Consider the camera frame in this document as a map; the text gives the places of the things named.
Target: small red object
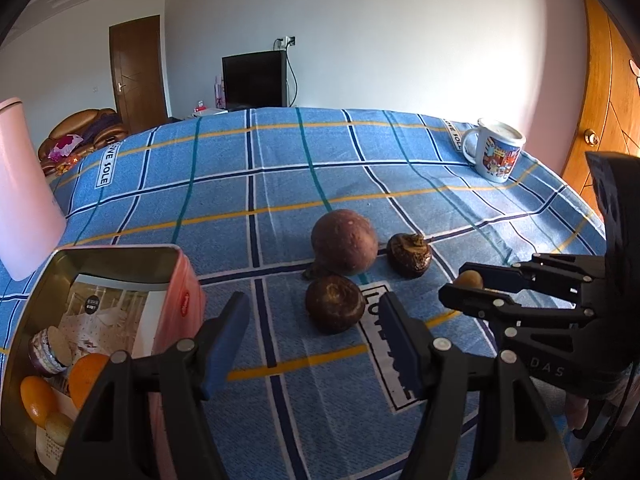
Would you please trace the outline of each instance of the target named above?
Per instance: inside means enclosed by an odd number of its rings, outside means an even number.
[[[189,312],[189,293],[185,292],[182,297],[182,303],[180,304],[180,314],[182,317],[185,317]]]

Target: cartoon mug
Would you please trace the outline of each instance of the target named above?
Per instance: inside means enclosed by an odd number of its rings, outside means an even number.
[[[462,134],[462,154],[487,180],[503,183],[516,165],[525,142],[524,136],[508,124],[478,119],[477,128]]]

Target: wooden door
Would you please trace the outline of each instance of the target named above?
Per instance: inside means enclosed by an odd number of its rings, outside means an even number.
[[[160,60],[160,16],[109,27],[118,113],[130,133],[168,122]]]
[[[584,105],[562,178],[598,211],[585,152],[640,156],[640,70],[598,0],[584,0],[589,64]]]

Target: pink bottle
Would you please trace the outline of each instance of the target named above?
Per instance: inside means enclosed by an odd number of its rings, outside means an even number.
[[[65,231],[29,139],[22,101],[0,103],[0,260],[16,282],[47,259]]]

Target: door handle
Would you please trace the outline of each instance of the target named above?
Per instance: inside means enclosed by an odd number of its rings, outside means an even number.
[[[586,142],[590,146],[597,146],[600,142],[598,138],[598,134],[594,132],[591,128],[584,131],[584,142]]]

